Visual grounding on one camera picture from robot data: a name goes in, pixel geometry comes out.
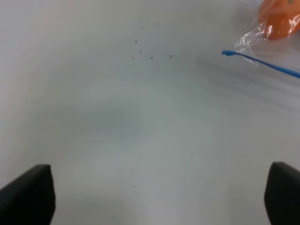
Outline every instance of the orange object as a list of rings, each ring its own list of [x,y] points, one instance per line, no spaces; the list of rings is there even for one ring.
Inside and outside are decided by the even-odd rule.
[[[300,29],[300,0],[264,0],[258,10],[264,36],[286,38]]]

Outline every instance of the black object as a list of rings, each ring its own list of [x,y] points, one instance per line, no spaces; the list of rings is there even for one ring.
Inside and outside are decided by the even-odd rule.
[[[264,202],[272,225],[300,224],[300,172],[288,164],[272,164]]]
[[[49,165],[36,165],[0,190],[0,225],[49,225],[54,211]]]

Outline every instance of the clear plastic bag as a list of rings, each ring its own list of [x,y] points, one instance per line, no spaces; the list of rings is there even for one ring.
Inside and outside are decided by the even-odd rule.
[[[300,0],[264,0],[250,28],[225,50],[300,78]]]

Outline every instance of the white table surface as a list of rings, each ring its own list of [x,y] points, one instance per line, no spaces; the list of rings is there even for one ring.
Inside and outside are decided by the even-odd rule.
[[[300,81],[220,56],[256,7],[2,0],[1,186],[51,164],[54,225],[269,224],[271,163],[300,169]]]

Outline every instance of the blue plastic tie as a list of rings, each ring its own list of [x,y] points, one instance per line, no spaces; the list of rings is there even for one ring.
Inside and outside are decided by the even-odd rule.
[[[295,76],[297,78],[300,78],[300,73],[298,73],[296,71],[293,71],[293,70],[290,70],[290,69],[287,69],[287,68],[284,68],[284,67],[279,67],[279,66],[276,66],[276,65],[273,65],[273,64],[270,64],[270,63],[267,63],[267,62],[255,59],[255,58],[253,58],[251,56],[244,55],[242,53],[238,53],[238,52],[234,52],[234,51],[230,51],[230,50],[225,50],[225,51],[222,51],[222,55],[226,55],[226,56],[228,56],[228,55],[241,55],[241,56],[243,56],[243,57],[245,57],[247,59],[250,59],[250,60],[262,63],[262,64],[264,64],[264,65],[266,65],[268,67],[271,67],[271,68],[273,68],[275,70],[278,70],[280,72],[283,72],[283,73]]]

